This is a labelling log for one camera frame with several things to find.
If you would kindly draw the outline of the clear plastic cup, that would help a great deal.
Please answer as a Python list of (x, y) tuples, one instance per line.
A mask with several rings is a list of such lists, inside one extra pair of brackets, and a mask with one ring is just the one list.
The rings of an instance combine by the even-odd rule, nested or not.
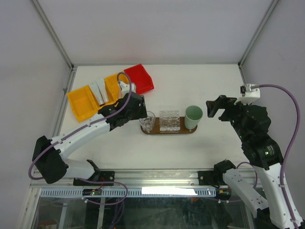
[(155, 114), (151, 111), (147, 111), (147, 117), (139, 119), (143, 131), (147, 133), (152, 131), (155, 125), (155, 119), (156, 119)]

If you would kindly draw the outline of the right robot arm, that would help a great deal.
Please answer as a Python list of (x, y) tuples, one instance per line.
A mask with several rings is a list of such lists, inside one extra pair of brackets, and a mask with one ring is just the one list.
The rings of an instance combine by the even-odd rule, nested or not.
[(213, 180), (227, 184), (246, 204), (258, 229), (303, 229), (305, 221), (295, 209), (293, 200), (280, 176), (284, 159), (279, 145), (268, 135), (271, 119), (266, 107), (244, 105), (236, 98), (220, 95), (207, 101), (207, 115), (214, 117), (219, 109), (224, 112), (220, 121), (229, 122), (241, 140), (241, 148), (260, 178), (264, 195), (260, 195), (240, 175), (229, 160), (214, 165)]

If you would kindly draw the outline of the pale green cup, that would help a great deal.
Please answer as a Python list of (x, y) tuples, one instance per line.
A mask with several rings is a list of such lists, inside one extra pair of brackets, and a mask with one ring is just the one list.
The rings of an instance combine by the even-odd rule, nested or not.
[(200, 122), (203, 116), (203, 111), (196, 105), (191, 105), (185, 110), (184, 125), (187, 129), (194, 129)]

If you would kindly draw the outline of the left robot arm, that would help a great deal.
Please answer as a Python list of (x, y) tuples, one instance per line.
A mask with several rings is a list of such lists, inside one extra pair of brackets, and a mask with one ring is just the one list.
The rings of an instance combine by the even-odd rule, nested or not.
[(53, 184), (62, 178), (81, 178), (89, 185), (100, 180), (101, 170), (92, 160), (69, 159), (74, 151), (94, 138), (121, 127), (131, 120), (147, 117), (145, 98), (132, 92), (111, 105), (103, 106), (87, 123), (73, 130), (48, 139), (36, 141), (33, 162), (42, 179)]

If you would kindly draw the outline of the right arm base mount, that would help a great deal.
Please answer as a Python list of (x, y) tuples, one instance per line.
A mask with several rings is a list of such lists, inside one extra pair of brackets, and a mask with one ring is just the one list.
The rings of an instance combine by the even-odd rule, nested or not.
[(223, 180), (223, 174), (230, 169), (236, 169), (236, 166), (230, 160), (226, 159), (215, 164), (213, 170), (198, 171), (199, 185), (212, 186), (215, 188), (226, 185)]

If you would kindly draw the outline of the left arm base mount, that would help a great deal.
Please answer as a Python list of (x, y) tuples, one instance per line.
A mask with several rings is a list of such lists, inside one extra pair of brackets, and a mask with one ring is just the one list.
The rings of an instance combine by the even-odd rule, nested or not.
[(91, 175), (86, 181), (82, 181), (78, 178), (74, 178), (73, 180), (74, 186), (96, 186), (96, 185), (102, 185), (102, 187), (114, 186), (113, 182), (115, 180), (115, 171), (99, 169), (97, 165), (92, 160), (89, 159), (87, 159), (87, 162), (94, 169), (93, 175)]

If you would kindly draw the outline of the clear compartment organizer box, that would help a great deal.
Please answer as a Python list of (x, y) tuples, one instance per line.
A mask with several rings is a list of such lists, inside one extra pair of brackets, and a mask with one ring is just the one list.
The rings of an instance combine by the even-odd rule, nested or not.
[(159, 112), (159, 130), (161, 134), (172, 134), (180, 131), (180, 116), (178, 110)]

